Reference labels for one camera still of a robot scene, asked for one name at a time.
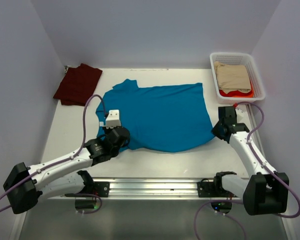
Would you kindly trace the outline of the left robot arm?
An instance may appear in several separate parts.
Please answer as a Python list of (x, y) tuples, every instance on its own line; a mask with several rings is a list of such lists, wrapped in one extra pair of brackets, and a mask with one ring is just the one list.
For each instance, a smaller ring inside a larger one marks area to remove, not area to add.
[(129, 143), (129, 130), (119, 126), (46, 163), (16, 164), (3, 184), (13, 213), (24, 213), (56, 196), (97, 199), (94, 180), (86, 169), (115, 158)]

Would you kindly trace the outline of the blue t shirt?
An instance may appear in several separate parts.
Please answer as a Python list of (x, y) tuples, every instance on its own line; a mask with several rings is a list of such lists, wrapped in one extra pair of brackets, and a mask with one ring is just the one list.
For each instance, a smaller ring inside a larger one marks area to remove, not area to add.
[(187, 151), (214, 138), (202, 83), (139, 87), (126, 79), (103, 96), (95, 114), (119, 110), (123, 127), (130, 132), (128, 148), (166, 153)]

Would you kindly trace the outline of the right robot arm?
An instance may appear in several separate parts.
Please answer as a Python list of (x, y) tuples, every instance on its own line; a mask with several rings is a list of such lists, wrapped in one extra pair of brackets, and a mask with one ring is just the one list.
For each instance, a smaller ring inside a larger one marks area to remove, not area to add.
[(213, 192), (221, 197), (230, 192), (240, 198), (251, 216), (284, 213), (289, 178), (266, 161), (252, 140), (249, 128), (237, 121), (235, 106), (218, 108), (218, 122), (211, 132), (235, 150), (249, 177), (244, 180), (232, 171), (218, 172), (213, 178)]

